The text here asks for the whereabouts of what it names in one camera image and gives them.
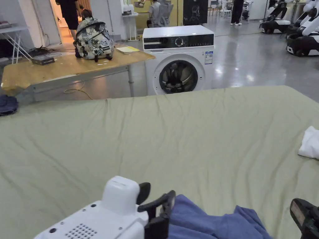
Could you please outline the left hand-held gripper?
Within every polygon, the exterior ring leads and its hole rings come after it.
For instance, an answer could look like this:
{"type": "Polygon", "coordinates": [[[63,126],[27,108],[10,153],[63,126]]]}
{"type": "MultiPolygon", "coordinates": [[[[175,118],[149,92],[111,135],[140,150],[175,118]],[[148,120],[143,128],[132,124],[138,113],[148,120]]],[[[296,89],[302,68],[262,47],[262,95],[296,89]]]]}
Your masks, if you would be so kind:
{"type": "Polygon", "coordinates": [[[102,199],[40,232],[36,239],[167,239],[176,192],[145,204],[149,182],[115,176],[102,199]]]}

